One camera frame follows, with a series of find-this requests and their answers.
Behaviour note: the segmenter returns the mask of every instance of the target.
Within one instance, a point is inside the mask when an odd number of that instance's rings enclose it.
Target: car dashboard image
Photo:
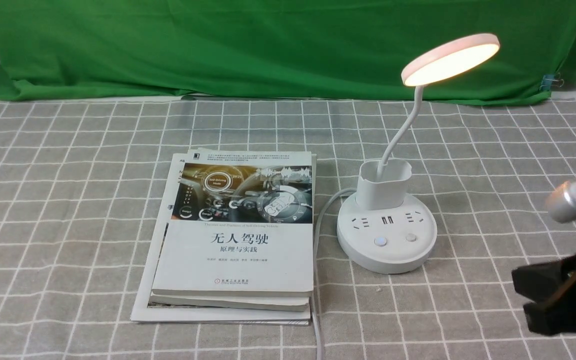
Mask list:
[[[231,223],[313,222],[310,166],[186,164],[173,219]]]

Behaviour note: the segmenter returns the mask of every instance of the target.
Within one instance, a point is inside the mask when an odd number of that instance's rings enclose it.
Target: pen holder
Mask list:
[[[364,210],[382,210],[402,205],[412,177],[412,166],[401,159],[391,159],[377,178],[379,160],[366,161],[359,167],[356,202]]]

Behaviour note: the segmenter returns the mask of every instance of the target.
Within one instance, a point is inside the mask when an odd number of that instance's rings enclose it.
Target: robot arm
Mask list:
[[[576,221],[576,181],[555,189],[546,209],[558,223]],[[549,336],[576,333],[576,254],[514,269],[512,282],[518,294],[532,301],[523,306],[530,331]]]

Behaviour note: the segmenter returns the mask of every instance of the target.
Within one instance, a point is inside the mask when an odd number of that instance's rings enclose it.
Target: publisher logo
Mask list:
[[[221,285],[248,285],[249,280],[247,278],[215,278],[214,283]]]

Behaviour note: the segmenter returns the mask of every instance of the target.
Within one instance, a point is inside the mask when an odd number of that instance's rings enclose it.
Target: lamp base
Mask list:
[[[339,244],[350,260],[380,274],[420,267],[437,241],[437,223],[428,207],[405,194],[398,207],[365,210],[356,194],[343,202],[336,222]]]

